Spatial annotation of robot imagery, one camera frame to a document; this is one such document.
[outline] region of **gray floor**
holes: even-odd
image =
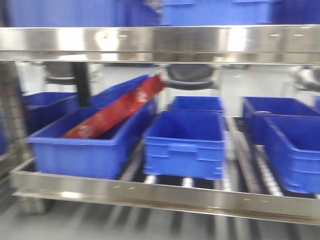
[[[29,64],[21,64],[18,69],[28,94],[39,92],[41,69]],[[93,94],[155,71],[153,68],[103,67],[100,80],[92,83]],[[284,83],[292,81],[289,72],[289,67],[274,66],[255,66],[250,71],[224,70],[221,95],[227,114],[241,114],[241,96],[280,96]],[[209,95],[210,92],[171,89],[162,94],[162,99],[191,94]],[[295,97],[311,104],[314,94],[307,92]],[[317,226],[64,201],[56,201],[47,214],[29,215],[22,213],[17,198],[11,196],[12,192],[8,180],[0,184],[0,240],[312,240],[320,236],[320,227]]]
[[[68,201],[30,215],[11,192],[4,181],[1,240],[314,240],[320,235],[318,226]]]

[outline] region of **storage rack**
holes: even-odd
[[[281,189],[263,148],[251,144],[233,117],[226,118],[233,149],[223,181],[145,176],[141,144],[118,180],[35,172],[13,90],[13,61],[74,62],[76,73],[85,65],[75,62],[319,65],[319,40],[320,25],[0,28],[9,156],[21,163],[11,171],[15,195],[34,213],[46,210],[46,200],[67,200],[320,225],[320,197]],[[80,97],[88,92],[84,80],[78,77]]]

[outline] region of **bin handle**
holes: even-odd
[[[162,0],[163,6],[194,5],[197,0]]]
[[[169,151],[196,153],[198,151],[198,146],[196,144],[189,143],[171,143],[169,145]]]

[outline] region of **blue plastic bin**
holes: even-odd
[[[4,126],[2,123],[2,113],[0,112],[0,155],[4,154],[7,149],[7,141]]]
[[[264,117],[285,115],[320,116],[320,112],[289,97],[246,96],[243,98],[243,123],[254,144],[264,144],[266,125]]]
[[[128,27],[158,26],[161,15],[144,0],[128,0]]]
[[[282,0],[163,0],[168,26],[276,24]]]
[[[126,0],[7,0],[10,27],[122,27]]]
[[[283,0],[282,24],[320,24],[320,0]]]
[[[139,142],[157,112],[155,99],[97,139],[61,138],[68,130],[99,111],[83,107],[27,138],[38,172],[116,179],[122,163]]]
[[[266,118],[265,151],[282,186],[320,193],[320,117]]]
[[[143,172],[148,175],[222,179],[224,129],[219,113],[163,111],[143,135]]]
[[[32,134],[78,109],[76,92],[40,92],[23,97],[26,105],[26,126]]]
[[[222,114],[224,109],[218,96],[176,96],[171,111],[209,111]]]

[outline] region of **red snack bag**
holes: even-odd
[[[62,138],[93,139],[108,131],[152,99],[164,88],[159,75],[150,77],[132,91],[65,133]]]

